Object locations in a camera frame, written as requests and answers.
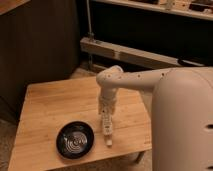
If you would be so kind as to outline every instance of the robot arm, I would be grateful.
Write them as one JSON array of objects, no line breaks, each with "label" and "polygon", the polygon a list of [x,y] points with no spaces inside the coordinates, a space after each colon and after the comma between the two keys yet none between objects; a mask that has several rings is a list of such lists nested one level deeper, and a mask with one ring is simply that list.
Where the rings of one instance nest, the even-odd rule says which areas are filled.
[{"label": "robot arm", "polygon": [[152,92],[156,83],[172,69],[161,69],[144,72],[124,73],[119,66],[102,71],[97,76],[101,87],[99,95],[99,114],[102,117],[102,130],[106,145],[112,145],[113,125],[111,115],[115,111],[116,93],[118,88],[143,90]]}]

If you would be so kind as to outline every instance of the shelf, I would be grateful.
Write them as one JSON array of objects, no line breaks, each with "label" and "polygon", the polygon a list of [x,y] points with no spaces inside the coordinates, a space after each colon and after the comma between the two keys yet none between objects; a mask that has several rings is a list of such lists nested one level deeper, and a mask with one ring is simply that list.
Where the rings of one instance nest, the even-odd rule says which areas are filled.
[{"label": "shelf", "polygon": [[0,1],[0,15],[13,10],[14,8],[23,5],[30,0],[1,0]]}]

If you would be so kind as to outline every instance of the wall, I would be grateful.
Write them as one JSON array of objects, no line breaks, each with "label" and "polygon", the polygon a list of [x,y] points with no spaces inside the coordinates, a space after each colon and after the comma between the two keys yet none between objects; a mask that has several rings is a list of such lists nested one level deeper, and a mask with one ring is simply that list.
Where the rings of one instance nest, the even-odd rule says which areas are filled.
[{"label": "wall", "polygon": [[29,83],[61,80],[78,65],[74,0],[33,0],[0,16],[0,118],[19,118]]}]

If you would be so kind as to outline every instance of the wooden table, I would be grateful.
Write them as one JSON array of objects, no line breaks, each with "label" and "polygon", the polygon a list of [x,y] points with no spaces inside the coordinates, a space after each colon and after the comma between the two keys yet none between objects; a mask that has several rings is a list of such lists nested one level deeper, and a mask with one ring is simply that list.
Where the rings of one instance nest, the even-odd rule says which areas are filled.
[{"label": "wooden table", "polygon": [[[137,91],[120,89],[113,115],[113,146],[105,146],[98,115],[95,77],[32,84],[28,87],[9,171],[40,171],[88,163],[151,149],[150,118]],[[72,121],[87,122],[95,141],[80,159],[62,158],[59,130]]]}]

